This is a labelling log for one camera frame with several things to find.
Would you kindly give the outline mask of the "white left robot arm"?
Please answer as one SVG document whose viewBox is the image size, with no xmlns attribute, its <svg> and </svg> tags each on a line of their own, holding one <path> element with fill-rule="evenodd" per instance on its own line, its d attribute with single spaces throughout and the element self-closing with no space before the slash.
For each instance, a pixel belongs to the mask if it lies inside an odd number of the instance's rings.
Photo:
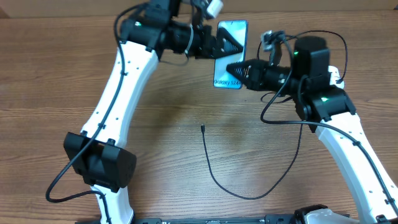
<svg viewBox="0 0 398 224">
<path fill-rule="evenodd" d="M 100 223 L 132 223 L 128 184 L 137 158 L 126 150 L 134 111 L 165 50 L 215 61 L 214 85 L 241 87 L 225 72 L 227 63 L 241 61 L 248 23 L 220 21 L 216 31 L 203 24 L 214 19 L 222 1 L 192 1 L 188 24 L 177 22 L 179 1 L 149 1 L 126 9 L 114 22 L 118 46 L 114 67 L 103 94 L 78 134 L 68 133 L 63 147 L 69 166 L 90 186 L 101 212 Z"/>
</svg>

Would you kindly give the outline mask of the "blue Galaxy smartphone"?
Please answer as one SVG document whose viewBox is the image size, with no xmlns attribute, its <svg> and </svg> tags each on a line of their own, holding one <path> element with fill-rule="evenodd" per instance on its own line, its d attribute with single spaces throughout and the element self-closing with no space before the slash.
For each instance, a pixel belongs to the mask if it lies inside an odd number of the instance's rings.
<svg viewBox="0 0 398 224">
<path fill-rule="evenodd" d="M 240 44 L 243 52 L 215 60 L 213 86 L 215 88 L 241 89 L 242 83 L 226 71 L 226 66 L 231 63 L 242 62 L 245 59 L 248 22 L 246 20 L 220 21 L 219 28 L 224 27 Z"/>
</svg>

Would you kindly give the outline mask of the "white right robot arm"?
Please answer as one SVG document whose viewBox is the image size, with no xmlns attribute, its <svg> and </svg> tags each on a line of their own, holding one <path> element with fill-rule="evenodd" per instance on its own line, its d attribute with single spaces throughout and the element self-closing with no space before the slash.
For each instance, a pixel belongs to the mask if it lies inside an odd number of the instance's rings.
<svg viewBox="0 0 398 224">
<path fill-rule="evenodd" d="M 370 145 L 356 107 L 331 82 L 326 40 L 305 36 L 289 48 L 291 66 L 247 60 L 226 70 L 254 91 L 289 95 L 299 116 L 329 150 L 354 198 L 360 223 L 397 223 L 397 186 Z"/>
</svg>

